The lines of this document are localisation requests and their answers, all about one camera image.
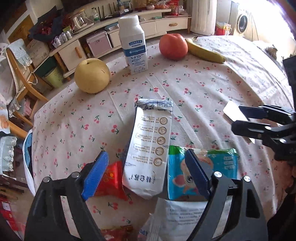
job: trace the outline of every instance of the trash can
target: trash can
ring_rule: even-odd
[[[61,74],[57,67],[50,70],[44,78],[48,81],[53,87],[59,88],[63,85],[64,76]]]

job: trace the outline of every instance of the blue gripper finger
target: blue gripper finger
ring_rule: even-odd
[[[192,149],[185,152],[185,163],[191,177],[198,188],[198,192],[207,200],[210,198],[210,179],[213,171],[206,163],[200,162]]]
[[[109,156],[105,151],[101,153],[96,158],[92,169],[84,180],[82,199],[86,201],[89,197],[92,197],[102,179],[104,172],[109,164]]]

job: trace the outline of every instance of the wooden drawer handle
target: wooden drawer handle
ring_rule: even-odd
[[[78,55],[78,57],[82,58],[82,55],[81,55],[78,47],[75,47],[75,51],[76,51],[76,54]]]

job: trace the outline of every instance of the silver screw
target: silver screw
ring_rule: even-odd
[[[221,172],[214,172],[215,177],[222,177],[222,173]]]
[[[50,177],[45,177],[45,178],[43,178],[43,181],[44,181],[45,183],[48,183],[48,182],[50,181]]]
[[[250,182],[250,181],[251,181],[251,179],[250,179],[249,176],[244,176],[244,180],[245,180],[246,182]]]
[[[78,178],[79,177],[79,172],[73,172],[72,174],[71,174],[71,177],[73,177],[73,178]]]

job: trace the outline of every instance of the pink storage case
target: pink storage case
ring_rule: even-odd
[[[112,49],[106,31],[95,32],[92,36],[86,38],[86,42],[94,57]]]

